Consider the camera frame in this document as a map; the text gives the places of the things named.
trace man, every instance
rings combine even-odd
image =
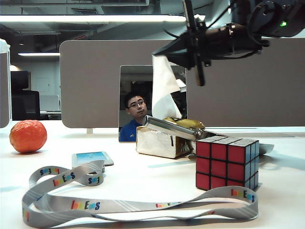
[[[124,98],[125,111],[133,117],[128,124],[122,127],[120,142],[135,142],[137,127],[142,125],[143,118],[147,114],[144,98],[138,92],[129,92]]]

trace green led light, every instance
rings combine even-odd
[[[287,25],[287,22],[286,22],[286,21],[283,21],[283,22],[280,24],[281,27],[284,27],[284,26],[286,26],[286,25]]]

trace crumpled orange ball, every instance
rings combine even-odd
[[[39,150],[47,141],[47,130],[37,120],[17,122],[10,130],[10,143],[19,153]]]

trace smartphone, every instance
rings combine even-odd
[[[109,155],[104,151],[100,151],[100,152],[72,154],[72,167],[75,168],[83,163],[96,161],[96,160],[104,160],[105,166],[113,165],[113,161],[109,157]]]

